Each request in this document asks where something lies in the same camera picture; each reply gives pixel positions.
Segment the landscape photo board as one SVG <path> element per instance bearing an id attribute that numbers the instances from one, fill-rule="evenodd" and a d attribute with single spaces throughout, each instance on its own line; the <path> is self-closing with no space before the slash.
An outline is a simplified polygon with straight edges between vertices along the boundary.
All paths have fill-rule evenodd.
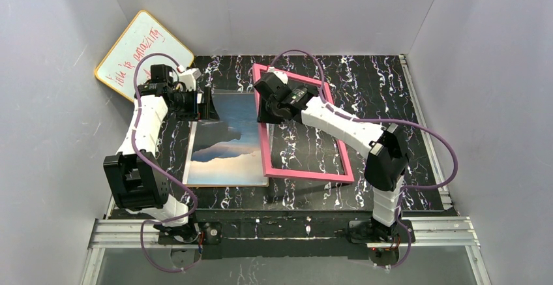
<path id="1" fill-rule="evenodd" d="M 219 121 L 191 124 L 183 183 L 188 187 L 266 187 L 253 93 L 212 95 Z"/>

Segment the pink wooden picture frame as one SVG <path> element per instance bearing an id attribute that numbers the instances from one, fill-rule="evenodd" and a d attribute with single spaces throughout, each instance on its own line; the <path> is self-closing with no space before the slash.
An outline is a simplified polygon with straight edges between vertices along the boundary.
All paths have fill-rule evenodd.
<path id="1" fill-rule="evenodd" d="M 344 142 L 298 122 L 258 124 L 264 176 L 275 179 L 352 184 Z"/>

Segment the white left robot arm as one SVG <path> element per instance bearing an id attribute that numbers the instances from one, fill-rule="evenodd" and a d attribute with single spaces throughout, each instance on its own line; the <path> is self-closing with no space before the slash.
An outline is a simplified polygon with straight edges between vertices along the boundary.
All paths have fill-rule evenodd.
<path id="1" fill-rule="evenodd" d="M 145 213 L 165 227 L 188 223 L 189 207 L 170 194 L 176 178 L 156 161 L 158 135 L 169 115 L 178 121 L 220 119 L 209 87 L 196 88 L 198 68 L 152 65 L 151 77 L 136 86 L 134 113 L 116 154 L 106 156 L 104 173 L 116 206 L 130 213 Z"/>

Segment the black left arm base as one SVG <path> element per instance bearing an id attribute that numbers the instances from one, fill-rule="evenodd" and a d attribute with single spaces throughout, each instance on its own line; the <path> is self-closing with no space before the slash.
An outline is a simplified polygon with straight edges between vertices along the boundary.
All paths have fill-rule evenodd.
<path id="1" fill-rule="evenodd" d="M 222 239 L 220 222 L 195 222 L 178 227 L 156 224 L 153 227 L 159 232 L 160 245 L 218 245 Z"/>

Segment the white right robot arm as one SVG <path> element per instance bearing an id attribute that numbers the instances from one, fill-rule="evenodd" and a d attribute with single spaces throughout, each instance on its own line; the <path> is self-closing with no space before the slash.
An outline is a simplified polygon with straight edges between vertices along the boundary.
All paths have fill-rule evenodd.
<path id="1" fill-rule="evenodd" d="M 408 166 L 405 134 L 396 124 L 385 127 L 337 110 L 314 85 L 290 87 L 285 72 L 264 72 L 254 83 L 259 96 L 258 122 L 293 120 L 321 130 L 366 158 L 365 180 L 374 190 L 374 222 L 396 224 L 400 187 Z"/>

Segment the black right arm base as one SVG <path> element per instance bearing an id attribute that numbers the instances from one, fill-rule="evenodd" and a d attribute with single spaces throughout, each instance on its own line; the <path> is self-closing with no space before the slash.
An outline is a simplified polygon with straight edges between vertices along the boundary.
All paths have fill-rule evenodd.
<path id="1" fill-rule="evenodd" d="M 352 220 L 346 226 L 345 236 L 349 242 L 354 244 L 384 243 L 391 246 L 391 243 L 396 242 L 397 238 L 401 243 L 406 243 L 409 237 L 411 242 L 416 241 L 412 222 L 402 219 L 392 224 L 391 227 L 372 218 L 370 220 Z"/>

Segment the black marble pattern board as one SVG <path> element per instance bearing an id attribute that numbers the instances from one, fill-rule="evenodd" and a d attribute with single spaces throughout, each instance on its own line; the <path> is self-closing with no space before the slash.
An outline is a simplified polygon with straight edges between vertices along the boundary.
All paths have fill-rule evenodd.
<path id="1" fill-rule="evenodd" d="M 201 85 L 214 90 L 252 93 L 254 64 L 268 64 L 268 55 L 197 56 Z M 276 65 L 304 76 L 325 71 L 334 102 L 359 117 L 398 118 L 416 122 L 421 116 L 403 55 L 329 55 L 309 59 L 287 55 Z M 190 124 L 170 121 L 162 126 L 158 162 L 183 180 Z M 321 181 L 270 179 L 266 187 L 199 188 L 203 209 L 365 210 L 373 207 L 372 190 L 363 178 L 364 160 L 349 149 L 355 181 L 336 185 Z"/>

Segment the yellow rimmed whiteboard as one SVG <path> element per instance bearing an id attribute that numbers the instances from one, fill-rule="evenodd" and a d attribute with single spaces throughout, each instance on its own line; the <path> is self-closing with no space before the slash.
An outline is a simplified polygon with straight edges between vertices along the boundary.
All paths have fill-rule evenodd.
<path id="1" fill-rule="evenodd" d="M 150 13 L 141 10 L 131 20 L 94 71 L 96 79 L 129 101 L 134 100 L 134 73 L 138 83 L 149 79 L 150 66 L 189 67 L 194 54 Z"/>

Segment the aluminium rail frame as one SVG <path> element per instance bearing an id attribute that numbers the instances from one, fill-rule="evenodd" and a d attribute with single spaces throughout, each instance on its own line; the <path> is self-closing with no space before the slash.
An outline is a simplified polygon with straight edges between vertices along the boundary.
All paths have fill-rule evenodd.
<path id="1" fill-rule="evenodd" d="M 488 276 L 471 220 L 457 215 L 446 189 L 420 190 L 444 180 L 435 143 L 412 127 L 406 137 L 410 189 L 402 220 L 412 222 L 415 242 L 349 242 L 349 221 L 370 220 L 373 207 L 198 206 L 196 222 L 222 224 L 220 244 L 160 245 L 147 215 L 111 204 L 95 222 L 82 284 L 483 284 Z"/>

